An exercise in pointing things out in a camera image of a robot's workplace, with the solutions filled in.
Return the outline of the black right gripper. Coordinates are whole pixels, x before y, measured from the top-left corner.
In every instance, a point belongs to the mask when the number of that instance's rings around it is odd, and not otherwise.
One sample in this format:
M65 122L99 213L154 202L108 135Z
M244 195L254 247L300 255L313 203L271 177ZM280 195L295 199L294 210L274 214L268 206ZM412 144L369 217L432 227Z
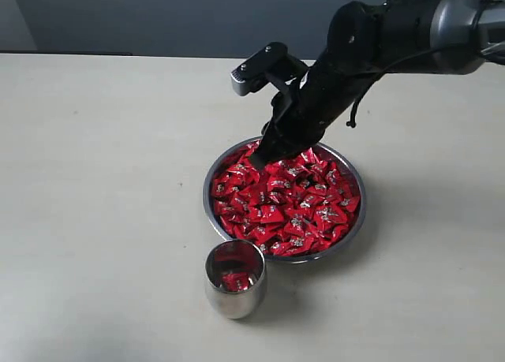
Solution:
M316 144L354 100L354 76L322 65L312 66L275 104L268 127L249 162L262 170L272 162L294 159L296 154Z

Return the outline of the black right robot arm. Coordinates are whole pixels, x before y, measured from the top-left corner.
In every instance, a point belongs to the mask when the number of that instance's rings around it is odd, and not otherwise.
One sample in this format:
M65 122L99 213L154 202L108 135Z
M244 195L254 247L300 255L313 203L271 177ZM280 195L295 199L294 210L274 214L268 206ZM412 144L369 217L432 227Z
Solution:
M499 0L350 2L337 10L326 45L312 65L270 43L235 76L255 92L278 93L259 146L256 168L315 145L343 112L357 113L369 89L392 73L466 75L504 62L504 4Z

